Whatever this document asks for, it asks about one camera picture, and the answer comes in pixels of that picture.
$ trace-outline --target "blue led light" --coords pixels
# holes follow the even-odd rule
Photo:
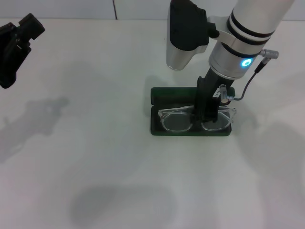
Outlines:
[[[252,63],[252,59],[247,59],[242,62],[243,67],[247,67]]]

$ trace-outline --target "white wall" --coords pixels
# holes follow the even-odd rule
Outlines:
[[[205,9],[208,16],[229,15],[237,0],[193,0],[198,7]],[[115,0],[119,19],[157,19],[167,18],[170,0]],[[295,0],[286,20],[305,20],[305,0]]]
[[[30,12],[38,18],[115,19],[112,0],[1,1],[1,18],[21,18]]]

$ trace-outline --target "cable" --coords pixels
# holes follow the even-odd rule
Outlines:
[[[270,59],[265,57],[265,58],[260,62],[260,64],[259,64],[259,65],[257,66],[257,68],[255,69],[253,76],[249,79],[248,83],[247,83],[246,86],[244,87],[244,91],[243,91],[242,97],[240,97],[240,98],[234,98],[234,101],[241,101],[241,100],[244,98],[244,94],[246,93],[246,90],[247,90],[249,84],[251,83],[251,81],[253,80],[253,78],[256,76],[256,74],[258,74],[258,73],[268,64],[269,61],[270,61]]]

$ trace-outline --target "label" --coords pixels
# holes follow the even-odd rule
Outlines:
[[[217,88],[216,92],[214,93],[213,97],[214,98],[219,98],[220,96],[220,88]]]

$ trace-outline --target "eyeglasses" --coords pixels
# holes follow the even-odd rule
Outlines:
[[[172,133],[189,131],[193,127],[194,106],[184,106],[180,108],[159,110],[163,128]],[[235,108],[220,106],[218,110],[218,120],[216,122],[201,122],[201,127],[207,131],[219,131],[226,129],[236,115]]]

